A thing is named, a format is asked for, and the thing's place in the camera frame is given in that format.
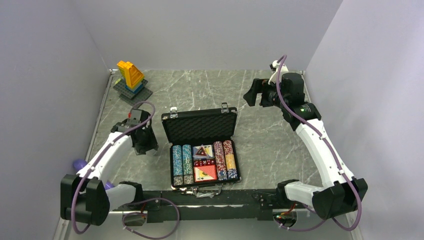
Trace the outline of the red die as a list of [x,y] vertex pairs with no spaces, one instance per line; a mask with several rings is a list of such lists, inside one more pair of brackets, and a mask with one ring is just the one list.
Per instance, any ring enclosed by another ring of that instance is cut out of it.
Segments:
[[205,161],[204,160],[198,160],[194,162],[194,166],[195,167],[201,167],[205,165]]
[[210,165],[215,165],[216,164],[216,160],[215,159],[207,159],[203,161],[203,164],[205,166],[210,166]]

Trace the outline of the red playing card deck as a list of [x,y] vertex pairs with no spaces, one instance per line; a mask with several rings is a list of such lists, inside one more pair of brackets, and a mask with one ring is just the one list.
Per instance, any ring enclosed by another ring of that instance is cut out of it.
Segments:
[[196,183],[216,181],[217,170],[215,165],[204,165],[194,167],[194,181]]

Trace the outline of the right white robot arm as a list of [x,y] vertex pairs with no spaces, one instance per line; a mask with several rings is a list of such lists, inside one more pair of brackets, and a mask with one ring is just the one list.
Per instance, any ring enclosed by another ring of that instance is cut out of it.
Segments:
[[297,179],[280,182],[276,203],[282,208],[294,202],[305,204],[313,207],[323,220],[356,212],[358,222],[368,184],[364,178],[355,177],[334,149],[317,107],[306,101],[301,75],[285,73],[277,83],[255,78],[243,99],[252,107],[258,94],[260,106],[281,109],[284,120],[305,144],[321,177],[321,187]]

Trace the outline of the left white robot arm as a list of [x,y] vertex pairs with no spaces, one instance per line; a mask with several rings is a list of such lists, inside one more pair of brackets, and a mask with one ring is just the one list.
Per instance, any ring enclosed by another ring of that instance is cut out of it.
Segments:
[[144,155],[159,148],[152,115],[133,108],[128,118],[117,122],[93,159],[76,174],[65,175],[60,182],[60,217],[76,223],[100,226],[115,210],[126,205],[131,210],[144,203],[140,183],[122,181],[106,189],[112,170],[131,149]]

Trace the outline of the black poker chip case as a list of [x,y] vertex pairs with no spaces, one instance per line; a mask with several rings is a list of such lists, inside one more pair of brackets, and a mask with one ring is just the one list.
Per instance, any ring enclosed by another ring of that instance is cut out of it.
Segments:
[[230,185],[241,181],[233,140],[238,109],[220,108],[178,111],[171,108],[160,117],[170,143],[171,189],[187,191]]

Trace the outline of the blue playing card deck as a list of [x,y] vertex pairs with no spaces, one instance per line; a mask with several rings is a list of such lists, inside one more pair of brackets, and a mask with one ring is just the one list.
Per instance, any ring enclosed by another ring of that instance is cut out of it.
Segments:
[[192,148],[192,157],[195,160],[208,160],[214,158],[214,150],[211,144],[198,145]]

